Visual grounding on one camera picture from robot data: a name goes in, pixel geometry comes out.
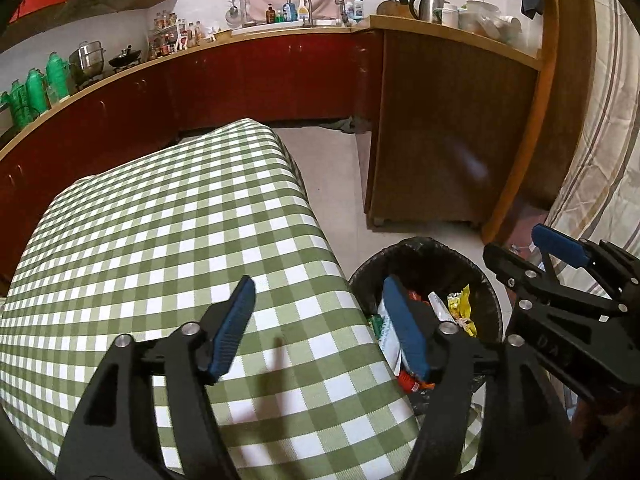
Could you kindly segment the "green label brown bottle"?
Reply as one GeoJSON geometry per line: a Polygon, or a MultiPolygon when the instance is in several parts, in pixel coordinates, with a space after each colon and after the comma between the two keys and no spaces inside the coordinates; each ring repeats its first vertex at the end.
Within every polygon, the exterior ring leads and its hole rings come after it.
{"type": "Polygon", "coordinates": [[[368,323],[374,333],[375,339],[379,340],[382,335],[384,320],[378,314],[374,314],[368,317],[368,323]]]}

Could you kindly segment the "sink faucet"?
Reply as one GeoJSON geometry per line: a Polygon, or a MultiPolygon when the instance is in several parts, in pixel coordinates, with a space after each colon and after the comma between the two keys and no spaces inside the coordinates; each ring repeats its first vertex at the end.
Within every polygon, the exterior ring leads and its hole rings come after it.
{"type": "Polygon", "coordinates": [[[303,26],[314,26],[314,5],[312,0],[286,0],[291,21],[301,22],[303,26]]]}

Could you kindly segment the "orange plastic bag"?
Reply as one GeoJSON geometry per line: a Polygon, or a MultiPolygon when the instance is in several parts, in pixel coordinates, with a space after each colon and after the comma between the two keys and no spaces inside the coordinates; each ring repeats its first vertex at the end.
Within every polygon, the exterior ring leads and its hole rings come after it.
{"type": "Polygon", "coordinates": [[[398,384],[405,393],[416,393],[423,390],[433,390],[436,385],[429,384],[428,382],[422,382],[413,374],[408,373],[406,370],[401,370],[397,376],[398,384]]]}

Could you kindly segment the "green thermos middle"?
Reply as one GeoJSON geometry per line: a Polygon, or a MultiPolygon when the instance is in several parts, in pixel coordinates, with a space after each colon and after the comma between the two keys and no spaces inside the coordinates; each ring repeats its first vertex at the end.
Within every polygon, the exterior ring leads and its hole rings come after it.
{"type": "Polygon", "coordinates": [[[26,78],[26,91],[32,114],[38,117],[49,109],[46,78],[38,68],[29,70],[26,78]]]}

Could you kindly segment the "red kitchen cabinets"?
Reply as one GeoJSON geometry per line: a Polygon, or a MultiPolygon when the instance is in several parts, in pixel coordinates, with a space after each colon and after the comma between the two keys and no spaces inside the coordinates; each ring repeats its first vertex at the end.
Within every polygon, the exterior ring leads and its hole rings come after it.
{"type": "Polygon", "coordinates": [[[241,118],[267,125],[364,116],[380,96],[380,32],[299,32],[140,65],[78,93],[1,151],[1,288],[58,193],[241,118]]]}

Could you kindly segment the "yellow wrapper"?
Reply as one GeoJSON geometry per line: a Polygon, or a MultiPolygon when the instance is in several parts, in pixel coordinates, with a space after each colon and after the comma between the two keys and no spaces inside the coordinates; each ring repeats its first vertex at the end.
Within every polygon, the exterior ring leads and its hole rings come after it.
{"type": "Polygon", "coordinates": [[[472,307],[470,301],[470,286],[466,285],[461,292],[452,292],[447,296],[447,307],[454,322],[469,336],[477,337],[477,328],[472,320],[472,307]]]}

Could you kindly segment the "spice rack with bottles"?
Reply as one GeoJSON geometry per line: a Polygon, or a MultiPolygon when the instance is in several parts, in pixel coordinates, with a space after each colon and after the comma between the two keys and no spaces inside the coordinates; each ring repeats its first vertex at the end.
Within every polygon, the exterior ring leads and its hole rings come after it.
{"type": "Polygon", "coordinates": [[[149,59],[163,58],[199,46],[206,39],[200,21],[187,22],[175,12],[160,11],[148,33],[149,59]]]}

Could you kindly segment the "green thermos left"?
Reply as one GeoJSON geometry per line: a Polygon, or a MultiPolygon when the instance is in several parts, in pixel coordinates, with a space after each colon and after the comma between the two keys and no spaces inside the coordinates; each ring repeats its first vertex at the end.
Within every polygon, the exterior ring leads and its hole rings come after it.
{"type": "Polygon", "coordinates": [[[13,123],[18,130],[24,129],[32,122],[26,88],[18,79],[12,82],[9,91],[2,92],[1,103],[9,105],[13,123]]]}

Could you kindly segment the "white blue paper package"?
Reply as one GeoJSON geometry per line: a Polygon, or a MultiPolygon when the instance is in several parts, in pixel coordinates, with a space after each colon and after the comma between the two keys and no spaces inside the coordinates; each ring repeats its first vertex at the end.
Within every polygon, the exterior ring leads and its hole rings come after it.
{"type": "Polygon", "coordinates": [[[378,335],[378,346],[386,359],[387,364],[396,377],[400,375],[402,364],[404,364],[404,352],[402,352],[399,338],[397,336],[390,314],[387,311],[385,301],[381,300],[378,305],[376,315],[381,319],[380,334],[378,335]]]}

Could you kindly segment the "black wok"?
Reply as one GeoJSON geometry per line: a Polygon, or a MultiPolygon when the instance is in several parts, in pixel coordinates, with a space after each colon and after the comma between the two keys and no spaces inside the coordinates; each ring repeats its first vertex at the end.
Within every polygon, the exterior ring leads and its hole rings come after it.
{"type": "Polygon", "coordinates": [[[113,70],[124,70],[130,65],[136,65],[141,62],[141,50],[134,50],[133,47],[128,46],[126,49],[122,49],[119,55],[111,58],[108,61],[108,65],[113,70]]]}

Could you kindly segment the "brown wooden side cabinet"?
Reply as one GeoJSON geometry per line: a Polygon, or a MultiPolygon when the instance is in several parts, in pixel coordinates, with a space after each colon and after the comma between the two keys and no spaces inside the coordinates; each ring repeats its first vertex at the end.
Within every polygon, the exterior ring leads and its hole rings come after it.
{"type": "Polygon", "coordinates": [[[370,226],[486,223],[524,138],[540,60],[413,18],[373,14],[357,36],[368,43],[370,226]]]}

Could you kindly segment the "striped fabric curtain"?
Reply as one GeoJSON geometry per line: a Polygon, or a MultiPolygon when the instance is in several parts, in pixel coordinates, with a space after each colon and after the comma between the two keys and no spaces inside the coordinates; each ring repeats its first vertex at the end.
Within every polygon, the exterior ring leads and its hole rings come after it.
{"type": "Polygon", "coordinates": [[[550,82],[511,232],[540,261],[530,231],[639,252],[639,29],[620,0],[544,0],[542,73],[550,82]]]}

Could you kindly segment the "steel stock pot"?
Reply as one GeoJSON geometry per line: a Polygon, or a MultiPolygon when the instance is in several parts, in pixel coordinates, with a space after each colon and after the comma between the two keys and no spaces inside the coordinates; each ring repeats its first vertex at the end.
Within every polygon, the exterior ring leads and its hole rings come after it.
{"type": "Polygon", "coordinates": [[[104,49],[99,40],[83,41],[68,57],[70,72],[75,84],[81,86],[103,73],[104,49]]]}

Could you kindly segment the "blue white tube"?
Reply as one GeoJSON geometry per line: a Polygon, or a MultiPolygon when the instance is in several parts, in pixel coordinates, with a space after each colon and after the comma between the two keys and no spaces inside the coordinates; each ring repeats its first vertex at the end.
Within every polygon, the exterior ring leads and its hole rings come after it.
{"type": "Polygon", "coordinates": [[[439,322],[449,322],[456,324],[456,320],[451,315],[446,304],[439,298],[436,292],[430,292],[427,295],[427,301],[431,305],[439,322]]]}

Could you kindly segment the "steel electric kettle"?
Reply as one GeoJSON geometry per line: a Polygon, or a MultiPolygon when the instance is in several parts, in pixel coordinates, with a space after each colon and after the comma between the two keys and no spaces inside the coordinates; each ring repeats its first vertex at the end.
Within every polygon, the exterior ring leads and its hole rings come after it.
{"type": "Polygon", "coordinates": [[[446,0],[409,0],[409,10],[415,20],[440,24],[446,0]]]}

